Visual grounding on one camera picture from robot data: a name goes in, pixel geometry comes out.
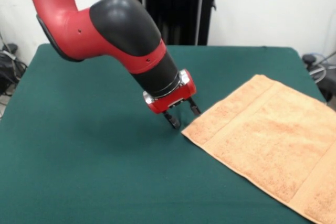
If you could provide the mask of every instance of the white wall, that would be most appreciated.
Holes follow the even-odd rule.
[[[77,0],[85,8],[98,0]],[[336,49],[336,0],[216,0],[210,45],[289,46],[300,54]],[[47,42],[31,0],[0,0],[0,30],[29,63]]]

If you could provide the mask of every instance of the green table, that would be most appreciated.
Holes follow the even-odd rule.
[[[290,48],[169,50],[209,108],[254,74],[323,101]],[[188,104],[172,111],[182,128]],[[39,47],[0,123],[0,223],[307,223],[173,130],[113,58]]]

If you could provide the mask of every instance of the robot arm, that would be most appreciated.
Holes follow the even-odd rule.
[[[111,55],[144,89],[155,113],[191,99],[196,87],[186,70],[179,71],[160,31],[138,0],[101,0],[78,10],[75,0],[33,0],[37,19],[55,50],[69,61]]]

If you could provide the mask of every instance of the orange towel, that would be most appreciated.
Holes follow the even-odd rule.
[[[336,224],[336,113],[320,101],[257,75],[182,133],[307,219]]]

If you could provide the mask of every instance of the black metal frame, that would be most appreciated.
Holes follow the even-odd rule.
[[[154,19],[166,44],[207,45],[214,0],[139,1]]]

